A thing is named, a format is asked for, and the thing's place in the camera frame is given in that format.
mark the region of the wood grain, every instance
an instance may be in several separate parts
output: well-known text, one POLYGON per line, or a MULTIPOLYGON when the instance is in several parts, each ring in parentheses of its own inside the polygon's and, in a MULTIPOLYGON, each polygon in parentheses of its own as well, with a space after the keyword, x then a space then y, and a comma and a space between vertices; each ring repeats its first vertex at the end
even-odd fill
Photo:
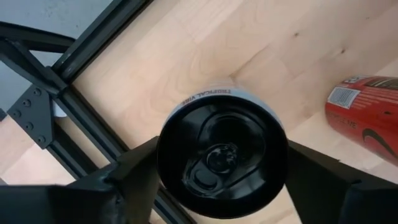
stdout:
MULTIPOLYGON (((328 94, 345 78, 398 77, 397 3, 154 1, 74 85, 134 148, 158 135, 184 98, 229 80, 275 110, 291 140, 398 182, 398 168, 334 132, 323 111, 328 94)), ((70 120, 58 123, 98 166, 108 163, 70 120)), ((1 142, 14 135, 4 136, 1 142)), ((19 157, 34 158, 27 153, 32 142, 15 141, 20 142, 16 152, 9 151, 11 143, 2 147, 0 153, 10 159, 0 164, 0 174, 20 175, 22 169, 10 167, 19 157)), ((300 223, 285 189, 269 206, 244 218, 221 221, 192 215, 198 223, 300 223)), ((155 213, 151 221, 163 222, 155 213)))

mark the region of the black metal frame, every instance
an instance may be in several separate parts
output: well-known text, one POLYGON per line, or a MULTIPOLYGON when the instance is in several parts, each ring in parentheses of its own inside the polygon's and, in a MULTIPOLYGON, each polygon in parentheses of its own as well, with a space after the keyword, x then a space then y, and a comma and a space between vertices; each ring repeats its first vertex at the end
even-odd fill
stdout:
MULTIPOLYGON (((57 215, 55 220, 74 220, 64 210, 48 212, 48 205, 49 202, 61 200, 66 202, 68 212, 83 210, 84 207, 79 204, 82 201, 80 197, 87 202, 83 203, 84 206, 93 206, 88 213, 80 211, 86 222, 111 222, 107 215, 113 214, 121 218, 118 221, 123 223, 125 218, 139 215, 129 216, 120 209, 130 205, 135 205, 133 209, 139 208, 139 205, 150 208, 145 204, 152 202, 151 195, 159 183, 153 153, 157 138, 130 151, 71 86, 72 81, 150 3, 151 0, 113 1, 74 42, 62 35, 0 22, 0 59, 32 82, 8 114, 42 149, 47 148, 78 179, 64 188, 0 188, 2 217, 15 220, 14 216, 10 217, 4 211, 20 211, 22 208, 24 214, 18 218, 37 218, 36 213, 30 210, 34 203, 34 211, 42 214, 39 218, 57 215), (44 67, 29 50, 66 52, 53 67, 44 67), (111 161, 110 165, 98 170, 62 128, 54 123, 52 100, 111 161), (148 190, 143 195, 150 195, 149 199, 139 195, 142 189, 148 190), (35 194, 39 197, 26 197, 22 205, 16 205, 15 195, 20 194, 35 194)), ((395 223, 398 201, 396 184, 341 164, 297 143, 290 142, 289 145, 289 176, 286 184, 303 223, 395 223)), ((163 186, 159 186, 157 195, 153 197, 155 211, 167 223, 195 223, 163 186)))
MULTIPOLYGON (((54 123, 51 100, 110 162, 127 152, 126 144, 71 84, 152 1, 114 0, 77 40, 0 22, 0 59, 32 83, 7 113, 76 179, 98 168, 54 123), (29 50, 64 54, 52 67, 44 67, 29 50)), ((171 220, 168 223, 195 223, 163 187, 155 198, 154 209, 165 220, 171 220)))

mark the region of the can lid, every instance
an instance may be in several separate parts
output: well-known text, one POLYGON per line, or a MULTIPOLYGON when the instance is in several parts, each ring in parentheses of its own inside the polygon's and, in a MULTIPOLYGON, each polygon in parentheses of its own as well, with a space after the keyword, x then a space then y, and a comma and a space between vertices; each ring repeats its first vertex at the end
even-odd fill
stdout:
POLYGON ((216 218, 250 214, 281 190, 287 139, 261 106, 235 96, 196 100, 166 122, 157 163, 166 188, 187 208, 216 218))

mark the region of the barcode label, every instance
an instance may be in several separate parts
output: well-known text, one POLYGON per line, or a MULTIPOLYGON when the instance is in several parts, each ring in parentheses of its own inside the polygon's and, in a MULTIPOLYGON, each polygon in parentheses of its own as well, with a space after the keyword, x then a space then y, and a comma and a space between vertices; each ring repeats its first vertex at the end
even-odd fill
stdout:
POLYGON ((360 93, 359 90, 336 87, 329 95, 328 102, 342 108, 349 109, 355 97, 360 93))

